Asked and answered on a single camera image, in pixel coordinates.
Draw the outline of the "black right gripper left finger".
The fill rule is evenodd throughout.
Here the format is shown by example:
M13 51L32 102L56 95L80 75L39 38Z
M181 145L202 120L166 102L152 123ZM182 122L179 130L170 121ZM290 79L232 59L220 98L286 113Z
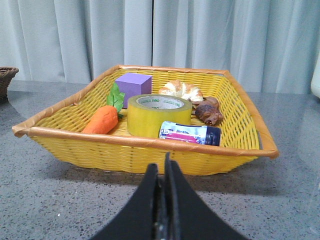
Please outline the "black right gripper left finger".
M151 163L123 209L93 240L152 240L154 234L154 196L158 167Z

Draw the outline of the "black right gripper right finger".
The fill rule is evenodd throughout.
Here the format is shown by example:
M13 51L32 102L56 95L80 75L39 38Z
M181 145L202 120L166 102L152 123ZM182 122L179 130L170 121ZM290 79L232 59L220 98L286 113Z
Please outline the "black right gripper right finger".
M192 189L178 163L166 153L164 193L170 240L245 240Z

